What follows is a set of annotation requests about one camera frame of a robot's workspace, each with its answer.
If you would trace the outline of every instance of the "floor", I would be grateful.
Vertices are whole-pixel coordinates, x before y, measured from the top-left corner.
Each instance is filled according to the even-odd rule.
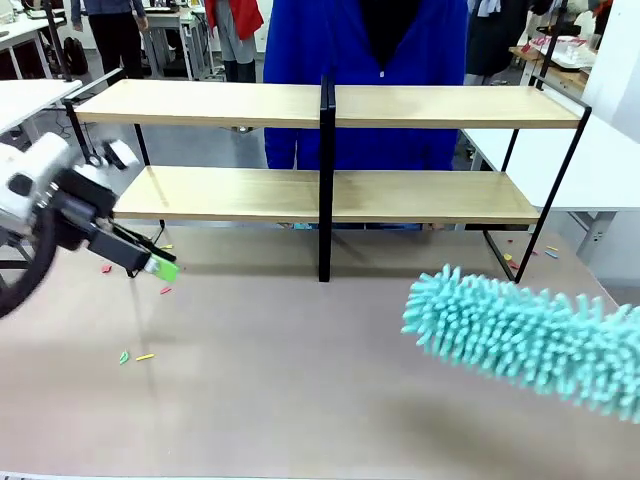
[[[87,51],[89,74],[81,77],[85,83],[102,74],[100,57],[95,51]],[[263,59],[257,61],[258,81],[262,81]],[[521,71],[510,68],[501,74],[501,83],[518,84]],[[176,91],[179,92],[184,84],[176,81]],[[54,132],[77,146],[77,141],[69,120],[64,112],[41,112],[36,117],[38,129],[41,132]],[[125,141],[140,157],[140,150],[131,125],[87,124],[89,139],[96,143],[110,138]],[[151,162],[155,165],[183,165],[183,166],[216,166],[216,167],[248,167],[266,168],[264,152],[264,132],[256,129],[249,133],[238,133],[225,128],[182,127],[182,126],[144,126],[143,133],[149,150]],[[0,136],[0,142],[20,147],[25,145],[24,137],[12,138],[9,134]],[[456,149],[453,160],[455,170],[468,170],[469,160],[467,145],[461,140]],[[112,176],[113,188],[122,193],[135,178],[139,170],[117,172]],[[610,293],[619,303],[640,304],[640,288],[611,288]]]

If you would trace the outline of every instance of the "person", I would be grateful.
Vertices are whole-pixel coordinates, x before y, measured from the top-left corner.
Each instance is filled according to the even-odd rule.
[[[534,15],[544,15],[552,6],[553,0],[509,0],[499,2],[499,9],[493,12],[481,11],[490,3],[475,0],[469,5],[469,37],[467,43],[468,85],[491,83],[491,77],[506,70],[511,64],[513,54],[509,48],[518,44],[527,25],[529,11]]]
[[[319,85],[332,72],[337,85],[461,85],[467,17],[467,0],[274,0],[264,81]],[[457,135],[338,129],[335,168],[451,170]],[[320,166],[317,129],[265,129],[265,149],[272,169]]]
[[[104,73],[120,67],[122,61],[128,78],[142,78],[138,30],[144,32],[149,28],[142,0],[133,0],[136,18],[132,15],[130,0],[84,0],[84,6],[102,57]],[[82,32],[80,0],[71,1],[71,23],[74,30]],[[120,77],[112,77],[107,82],[113,85],[119,79]]]
[[[227,82],[256,83],[255,32],[264,20],[256,0],[205,0],[211,28],[218,27]]]

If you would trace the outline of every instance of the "red jacket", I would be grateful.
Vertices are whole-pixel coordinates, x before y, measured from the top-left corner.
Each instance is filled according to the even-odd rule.
[[[257,0],[229,0],[229,4],[240,40],[249,38],[264,23]],[[213,28],[216,26],[216,0],[205,0],[205,8],[209,26]]]

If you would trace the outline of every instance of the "green piece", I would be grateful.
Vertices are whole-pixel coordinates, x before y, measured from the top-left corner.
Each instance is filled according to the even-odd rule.
[[[147,262],[145,270],[152,273],[156,277],[169,283],[176,281],[180,267],[175,263],[165,260],[164,258],[156,255],[151,255],[151,258]]]

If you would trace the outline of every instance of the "black metal frame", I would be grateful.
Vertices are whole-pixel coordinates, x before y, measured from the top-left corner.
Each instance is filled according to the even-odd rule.
[[[483,234],[484,237],[489,244],[489,247],[495,254],[496,258],[500,262],[502,269],[505,274],[511,281],[515,281],[516,283],[520,282],[524,271],[529,263],[529,259],[533,253],[533,248],[540,236],[544,223],[549,215],[549,211],[551,210],[551,206],[553,205],[553,201],[558,193],[558,189],[560,188],[560,184],[564,178],[564,175],[569,167],[571,159],[573,158],[573,154],[578,146],[578,142],[584,133],[584,129],[586,124],[591,116],[592,109],[589,105],[582,102],[580,99],[573,97],[572,95],[567,94],[566,92],[560,90],[554,85],[550,84],[547,80],[545,80],[545,75],[549,69],[551,64],[551,58],[553,55],[553,51],[555,50],[555,46],[558,41],[558,35],[560,26],[564,21],[564,17],[567,12],[567,3],[568,0],[563,0],[560,8],[559,15],[556,22],[556,28],[551,38],[551,42],[549,44],[549,48],[547,49],[547,53],[545,54],[545,60],[542,66],[542,70],[540,75],[532,75],[531,80],[529,82],[529,86],[533,86],[536,84],[536,88],[538,90],[542,90],[542,86],[546,85],[547,87],[556,90],[563,96],[569,98],[576,104],[580,105],[584,108],[584,113],[582,118],[578,123],[578,127],[576,129],[576,133],[573,137],[571,145],[569,146],[569,150],[560,166],[560,170],[558,171],[558,175],[553,183],[549,196],[547,197],[547,201],[542,209],[542,213],[536,223],[536,228],[531,236],[531,240],[529,241],[529,245],[525,251],[524,257],[521,261],[520,267],[518,269],[518,273],[516,275],[513,274],[511,268],[508,263],[505,261],[504,256],[496,243],[493,241],[491,234],[488,230],[484,229]],[[44,9],[47,13],[47,19],[49,21],[49,30],[51,32],[51,36],[53,38],[54,48],[56,50],[56,55],[58,56],[58,61],[60,62],[61,68],[63,70],[64,77],[67,81],[71,81],[71,75],[69,74],[68,68],[64,62],[64,57],[62,55],[62,48],[60,46],[60,39],[58,37],[58,33],[55,27],[55,22],[53,19],[53,13],[51,11],[51,0],[44,0]],[[77,90],[75,93],[66,97],[63,101],[65,109],[67,111],[67,115],[71,121],[71,125],[73,130],[78,138],[78,143],[80,144],[80,148],[82,149],[82,153],[87,162],[91,162],[91,152],[89,151],[89,147],[87,146],[87,142],[84,138],[84,134],[80,127],[80,122],[78,117],[73,109],[73,101],[80,94],[90,90],[95,87],[99,83],[106,81],[108,78],[111,78],[113,75],[120,73],[120,69],[109,72],[103,77],[95,80],[89,85]],[[320,188],[319,188],[319,245],[318,245],[318,279],[320,282],[328,282],[331,278],[331,240],[332,240],[332,229],[333,229],[333,179],[335,174],[335,134],[336,134],[336,97],[335,97],[335,79],[333,75],[326,75],[322,78],[321,84],[321,99],[320,99]],[[142,127],[139,124],[134,124],[134,128],[136,131],[136,137],[138,139],[138,144],[140,145],[140,150],[142,152],[142,159],[144,161],[145,166],[151,166],[151,162],[149,161],[149,154],[147,151],[147,146],[144,141],[144,136],[142,134]],[[518,139],[518,134],[520,130],[515,129],[513,131],[513,135],[511,136],[511,141],[509,142],[509,147],[507,149],[507,153],[502,164],[501,172],[506,173],[507,167],[509,166],[509,161],[511,160],[511,156],[513,154],[513,150],[515,148],[516,141]],[[156,237],[157,239],[160,237],[165,228],[164,220],[160,220],[160,233]]]
[[[333,223],[333,174],[336,157],[336,93],[333,75],[322,77],[320,88],[320,188],[318,280],[331,278]]]
[[[558,170],[558,175],[556,175],[556,179],[553,182],[553,186],[551,187],[551,191],[549,192],[549,196],[547,197],[547,200],[546,200],[546,202],[544,204],[544,207],[542,208],[542,212],[540,213],[540,217],[538,218],[538,221],[536,223],[536,228],[533,231],[533,234],[531,235],[531,239],[529,240],[529,244],[527,245],[527,249],[525,250],[524,257],[522,258],[520,266],[519,266],[519,268],[517,270],[517,273],[515,275],[511,271],[511,267],[509,267],[509,265],[505,261],[503,253],[500,251],[498,246],[493,241],[493,238],[491,237],[491,234],[489,233],[489,231],[486,230],[486,229],[484,229],[482,231],[482,233],[484,234],[485,239],[487,240],[487,243],[489,244],[489,247],[491,247],[491,250],[495,254],[495,256],[498,259],[498,261],[500,262],[500,265],[502,266],[502,269],[504,270],[504,273],[507,275],[507,278],[509,278],[509,280],[511,280],[512,282],[516,282],[516,283],[520,283],[520,280],[522,280],[522,276],[524,275],[524,271],[527,268],[527,264],[529,263],[531,255],[533,254],[533,249],[534,249],[534,247],[536,245],[536,242],[538,241],[538,238],[540,237],[540,233],[542,232],[542,228],[544,227],[544,223],[547,220],[547,216],[549,215],[549,211],[551,210],[551,206],[553,205],[553,201],[556,198],[556,194],[558,193],[558,189],[560,188],[560,185],[562,183],[564,175],[567,172],[567,169],[569,168],[569,164],[571,163],[571,159],[573,158],[573,154],[575,153],[576,148],[578,147],[578,143],[580,142],[580,138],[582,138],[582,134],[584,133],[584,129],[587,126],[587,122],[589,121],[589,117],[591,116],[591,112],[592,112],[592,108],[589,105],[584,103],[579,98],[576,98],[573,95],[565,93],[560,88],[558,88],[555,85],[549,83],[543,77],[532,75],[531,76],[531,80],[529,81],[529,86],[534,86],[534,84],[535,84],[535,86],[536,86],[536,88],[538,90],[542,90],[542,85],[546,85],[547,87],[555,90],[556,92],[559,92],[563,96],[569,98],[571,101],[573,101],[574,103],[576,103],[576,104],[580,105],[582,108],[584,108],[584,113],[582,114],[582,118],[578,122],[578,127],[576,128],[576,133],[574,134],[573,140],[571,141],[571,144],[569,145],[569,149],[567,150],[567,154],[565,155],[564,160],[563,160],[562,164],[560,165],[560,169]],[[518,139],[518,133],[519,133],[518,129],[515,129],[513,131],[513,135],[511,136],[511,142],[509,143],[509,148],[507,149],[507,154],[506,154],[504,162],[502,164],[502,169],[500,170],[502,173],[506,173],[506,171],[507,171],[507,167],[509,165],[509,160],[511,159],[511,155],[512,155],[513,149],[515,147],[516,140]]]

